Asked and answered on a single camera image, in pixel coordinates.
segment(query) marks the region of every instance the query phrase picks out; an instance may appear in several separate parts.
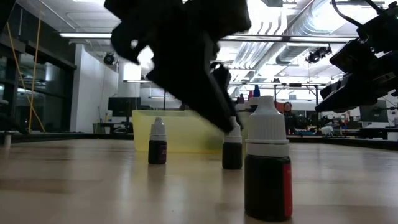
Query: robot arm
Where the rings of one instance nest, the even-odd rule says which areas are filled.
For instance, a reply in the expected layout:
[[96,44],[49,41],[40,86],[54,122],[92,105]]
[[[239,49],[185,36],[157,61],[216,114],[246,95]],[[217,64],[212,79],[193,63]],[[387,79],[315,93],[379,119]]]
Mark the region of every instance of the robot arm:
[[224,132],[233,129],[234,108],[210,62],[217,41],[251,27],[246,0],[106,0],[104,6],[121,20],[111,37],[119,56],[138,64],[149,45],[155,66],[147,79]]
[[[378,16],[365,24],[342,15],[358,26],[359,38],[348,42],[330,62],[345,72],[342,80],[321,90],[323,101],[315,107],[321,111],[344,112],[361,105],[373,105],[377,99],[395,90],[398,96],[398,7],[393,2],[388,9],[376,9]],[[376,54],[384,52],[382,57]]]

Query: red label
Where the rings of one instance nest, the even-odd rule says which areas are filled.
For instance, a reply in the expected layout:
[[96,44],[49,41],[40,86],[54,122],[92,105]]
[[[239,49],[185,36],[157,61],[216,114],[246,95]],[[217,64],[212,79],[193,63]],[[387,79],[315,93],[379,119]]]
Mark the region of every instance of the red label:
[[284,204],[285,216],[291,217],[293,213],[293,198],[292,198],[292,166],[290,164],[284,165]]

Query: cable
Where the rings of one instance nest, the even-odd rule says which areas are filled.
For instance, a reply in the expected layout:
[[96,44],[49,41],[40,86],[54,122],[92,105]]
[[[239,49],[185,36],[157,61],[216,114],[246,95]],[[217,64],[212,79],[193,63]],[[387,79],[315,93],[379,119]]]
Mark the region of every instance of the cable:
[[337,8],[336,0],[331,0],[331,5],[333,6],[333,8],[334,8],[335,11],[337,12],[337,14],[338,14],[339,16],[341,16],[343,19],[345,19],[345,20],[347,20],[348,22],[350,22],[350,23],[356,25],[357,27],[363,27],[363,25],[362,25],[360,22],[358,22],[358,21],[354,20],[353,18],[350,18],[350,17],[344,15],[343,13],[341,13],[340,10],[338,10],[338,8]]
[[365,0],[374,10],[376,10],[378,13],[384,12],[379,6],[376,5],[376,3],[372,2],[372,0]]
[[[29,98],[29,96],[27,94],[24,77],[22,77],[22,72],[21,72],[21,69],[19,68],[17,54],[15,53],[14,41],[12,41],[11,29],[10,29],[10,25],[9,25],[8,22],[7,22],[7,30],[8,30],[8,36],[10,38],[12,54],[14,56],[14,61],[15,61],[15,64],[17,66],[17,71],[18,71],[18,74],[19,74],[19,78],[21,79],[22,87],[25,90],[25,95],[26,95],[27,101],[29,102],[30,106],[32,106],[33,104],[32,104],[32,102],[31,102],[31,100],[30,100],[30,98]],[[33,108],[33,113],[35,114],[37,120],[39,121],[40,127],[42,128],[43,132],[45,133],[44,126],[43,126],[43,124],[42,124],[42,122],[41,122],[41,120],[40,120],[39,116],[37,115],[36,110],[34,108]]]
[[32,104],[30,104],[30,113],[29,113],[29,132],[31,132],[31,127],[32,127],[32,112],[33,112],[33,102],[34,102],[34,93],[35,93],[35,79],[36,79],[36,68],[37,68],[37,54],[39,52],[39,40],[40,40],[40,28],[42,27],[42,7],[43,4],[40,4],[40,10],[39,10],[39,25],[37,27],[37,38],[36,38],[36,52],[35,52],[35,63],[33,65],[33,80],[32,80],[32,95],[30,97],[30,101]]

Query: ceiling light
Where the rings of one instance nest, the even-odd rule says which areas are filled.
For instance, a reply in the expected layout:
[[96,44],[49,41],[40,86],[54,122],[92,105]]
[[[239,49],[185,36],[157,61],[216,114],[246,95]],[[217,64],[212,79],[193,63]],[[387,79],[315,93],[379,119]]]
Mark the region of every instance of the ceiling light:
[[150,96],[148,98],[149,99],[158,99],[158,100],[163,100],[163,99],[174,100],[175,99],[174,97],[164,97],[164,96]]
[[123,80],[140,81],[141,66],[134,63],[125,63],[123,68]]
[[92,2],[92,3],[97,3],[100,5],[104,5],[105,0],[73,0],[75,2]]
[[148,81],[148,80],[123,80],[123,82],[128,82],[128,83],[152,83],[151,81]]
[[70,39],[110,39],[112,34],[109,33],[60,33],[61,37]]
[[[60,33],[63,38],[69,39],[105,39],[109,40],[112,36],[110,33]],[[229,35],[220,41],[238,41],[238,42],[283,42],[308,45],[312,44],[345,44],[357,37],[335,37],[335,36],[283,36],[283,35]]]
[[329,47],[329,44],[315,44],[315,43],[286,43],[292,47]]
[[307,42],[307,43],[332,43],[332,44],[345,44],[350,40],[355,39],[355,37],[291,37],[292,42]]
[[251,41],[251,42],[280,42],[281,36],[273,35],[229,35],[222,38],[224,41]]

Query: white wall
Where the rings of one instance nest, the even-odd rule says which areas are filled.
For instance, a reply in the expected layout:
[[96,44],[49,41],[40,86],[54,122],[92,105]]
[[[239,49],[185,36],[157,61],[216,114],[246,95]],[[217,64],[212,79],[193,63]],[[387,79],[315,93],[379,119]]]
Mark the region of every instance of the white wall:
[[[140,89],[141,105],[151,106],[153,108],[163,109],[164,100],[163,99],[152,99],[150,96],[154,97],[164,97],[164,91],[162,88],[153,85],[153,87],[145,87]],[[172,97],[172,95],[166,93],[166,97]],[[178,109],[181,106],[181,101],[177,99],[166,99],[166,108]]]
[[123,82],[123,80],[127,80],[127,77],[131,76],[129,71],[124,70],[126,63],[121,61],[119,64],[118,97],[139,97],[140,83]]
[[104,119],[108,98],[117,93],[118,74],[76,46],[70,131],[93,132],[93,123]]

